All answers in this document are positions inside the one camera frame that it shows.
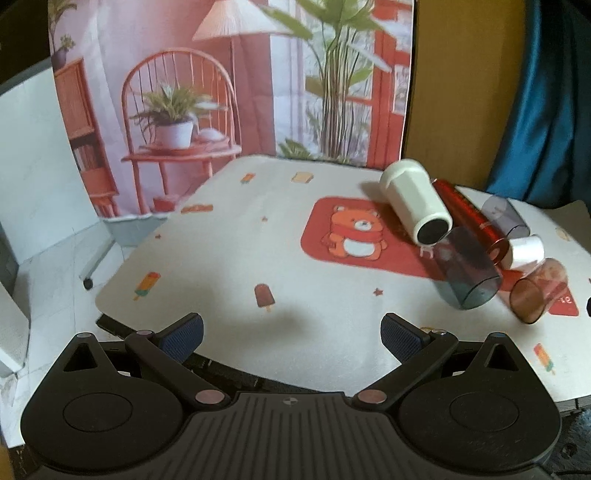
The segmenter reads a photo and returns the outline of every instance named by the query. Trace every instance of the screw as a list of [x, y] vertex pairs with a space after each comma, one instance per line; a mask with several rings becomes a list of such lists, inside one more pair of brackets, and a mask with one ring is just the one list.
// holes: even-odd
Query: screw
[[577, 453], [577, 446], [574, 443], [567, 443], [562, 447], [560, 456], [562, 458], [571, 458]]
[[357, 394], [357, 398], [363, 403], [379, 405], [384, 403], [388, 396], [381, 390], [363, 390]]
[[195, 400], [204, 405], [216, 405], [226, 398], [224, 392], [219, 390], [201, 390], [195, 395]]

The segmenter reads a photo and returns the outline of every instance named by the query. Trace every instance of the tablecloth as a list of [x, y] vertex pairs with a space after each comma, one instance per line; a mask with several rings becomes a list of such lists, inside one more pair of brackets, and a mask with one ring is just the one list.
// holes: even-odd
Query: tablecloth
[[[565, 265], [569, 292], [525, 325], [504, 302], [519, 274], [505, 273], [495, 298], [459, 310], [446, 299], [430, 249], [409, 242], [385, 203], [380, 175], [271, 157], [234, 160], [131, 254], [96, 305], [133, 329], [154, 331], [198, 312], [205, 336], [197, 353], [348, 395], [399, 365], [379, 335], [383, 315], [394, 312], [460, 340], [505, 332], [555, 401], [591, 394], [591, 255], [542, 210], [514, 202], [547, 256]], [[489, 196], [461, 190], [479, 207]], [[372, 235], [335, 242], [331, 232], [360, 221]], [[536, 355], [540, 347], [550, 362]]]

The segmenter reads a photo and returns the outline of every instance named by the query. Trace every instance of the gray transparent cup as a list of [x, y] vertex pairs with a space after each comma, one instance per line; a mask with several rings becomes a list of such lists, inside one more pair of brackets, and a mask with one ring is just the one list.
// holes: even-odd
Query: gray transparent cup
[[502, 278], [495, 264], [467, 228], [452, 229], [435, 244], [433, 252], [463, 310], [484, 305], [501, 288]]
[[493, 195], [480, 210], [507, 238], [523, 238], [530, 235], [530, 227], [508, 199]]

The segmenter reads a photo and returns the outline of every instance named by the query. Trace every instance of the white plastic bottle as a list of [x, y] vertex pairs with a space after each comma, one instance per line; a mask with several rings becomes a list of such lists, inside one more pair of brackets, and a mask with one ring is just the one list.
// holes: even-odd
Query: white plastic bottle
[[379, 185], [417, 245], [436, 244], [452, 229], [452, 217], [418, 161], [406, 158], [392, 163]]

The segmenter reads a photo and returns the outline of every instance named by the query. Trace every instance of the lamp shade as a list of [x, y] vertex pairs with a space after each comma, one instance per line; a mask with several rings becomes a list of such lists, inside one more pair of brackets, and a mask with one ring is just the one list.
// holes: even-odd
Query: lamp shade
[[249, 0], [217, 0], [199, 25], [193, 41], [250, 33], [290, 33]]

